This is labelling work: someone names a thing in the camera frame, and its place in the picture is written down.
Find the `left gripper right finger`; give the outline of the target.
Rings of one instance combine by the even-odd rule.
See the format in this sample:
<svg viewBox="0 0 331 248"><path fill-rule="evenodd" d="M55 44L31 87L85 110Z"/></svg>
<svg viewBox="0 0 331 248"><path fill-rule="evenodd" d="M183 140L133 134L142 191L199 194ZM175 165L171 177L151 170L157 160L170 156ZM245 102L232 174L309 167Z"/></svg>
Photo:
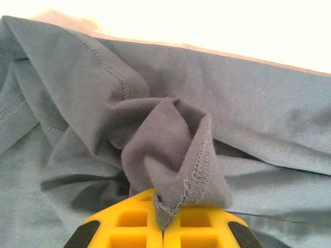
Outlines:
<svg viewBox="0 0 331 248"><path fill-rule="evenodd" d="M239 217L218 208L183 207L163 234L168 248L262 248Z"/></svg>

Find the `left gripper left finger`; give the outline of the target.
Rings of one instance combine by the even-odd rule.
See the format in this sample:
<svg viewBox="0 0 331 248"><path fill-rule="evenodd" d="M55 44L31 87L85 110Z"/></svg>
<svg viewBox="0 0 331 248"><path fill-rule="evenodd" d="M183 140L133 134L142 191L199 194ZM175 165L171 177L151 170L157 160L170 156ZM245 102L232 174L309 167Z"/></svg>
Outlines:
<svg viewBox="0 0 331 248"><path fill-rule="evenodd" d="M64 247L163 247L149 189L88 217Z"/></svg>

